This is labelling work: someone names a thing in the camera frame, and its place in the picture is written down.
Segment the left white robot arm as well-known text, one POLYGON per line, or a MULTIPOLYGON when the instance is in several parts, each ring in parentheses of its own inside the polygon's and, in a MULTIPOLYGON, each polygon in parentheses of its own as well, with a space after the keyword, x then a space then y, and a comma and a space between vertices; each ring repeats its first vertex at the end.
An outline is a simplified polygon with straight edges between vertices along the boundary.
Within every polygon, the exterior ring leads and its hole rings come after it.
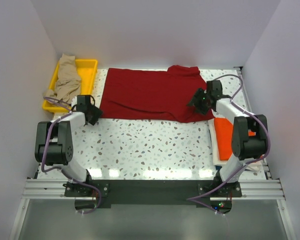
POLYGON ((74 157, 73 133, 85 125, 95 125, 102 114, 92 95, 78 95, 67 114, 37 124, 34 156, 41 172, 61 172, 70 183, 76 183, 75 189, 82 196, 89 196, 94 184, 89 171, 74 157))

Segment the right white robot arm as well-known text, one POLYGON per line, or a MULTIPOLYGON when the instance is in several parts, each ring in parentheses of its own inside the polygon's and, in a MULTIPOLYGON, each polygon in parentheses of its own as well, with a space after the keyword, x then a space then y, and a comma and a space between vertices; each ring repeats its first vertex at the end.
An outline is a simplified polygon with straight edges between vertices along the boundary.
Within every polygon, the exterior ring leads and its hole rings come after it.
POLYGON ((223 197, 231 190, 230 184, 239 180, 249 164, 269 154, 271 141, 267 117, 243 109, 231 96, 223 94, 220 80, 207 81, 206 89, 199 88, 188 106, 203 115, 213 110, 232 124, 232 154, 225 166, 217 172, 212 185, 213 192, 223 197))

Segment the dark red t shirt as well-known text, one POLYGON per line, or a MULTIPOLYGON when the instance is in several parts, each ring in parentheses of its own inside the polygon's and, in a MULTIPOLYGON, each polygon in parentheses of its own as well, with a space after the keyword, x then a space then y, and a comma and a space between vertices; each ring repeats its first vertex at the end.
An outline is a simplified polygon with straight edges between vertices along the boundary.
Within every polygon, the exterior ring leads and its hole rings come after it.
POLYGON ((100 109, 105 119, 167 120, 180 123, 214 118, 187 104, 207 84, 198 67, 172 65, 167 70, 109 68, 100 109))

